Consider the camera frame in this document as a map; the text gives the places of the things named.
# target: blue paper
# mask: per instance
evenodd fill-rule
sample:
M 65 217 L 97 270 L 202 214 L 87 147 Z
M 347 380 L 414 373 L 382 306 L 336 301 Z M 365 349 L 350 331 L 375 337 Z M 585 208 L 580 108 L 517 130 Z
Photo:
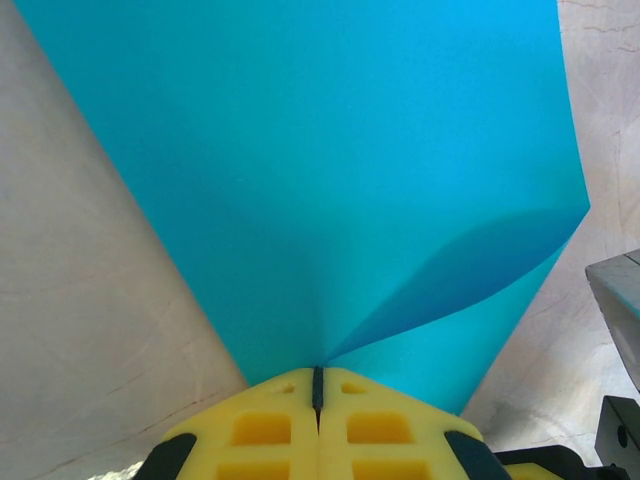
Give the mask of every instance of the blue paper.
M 16 3 L 251 383 L 459 410 L 588 208 L 553 0 Z

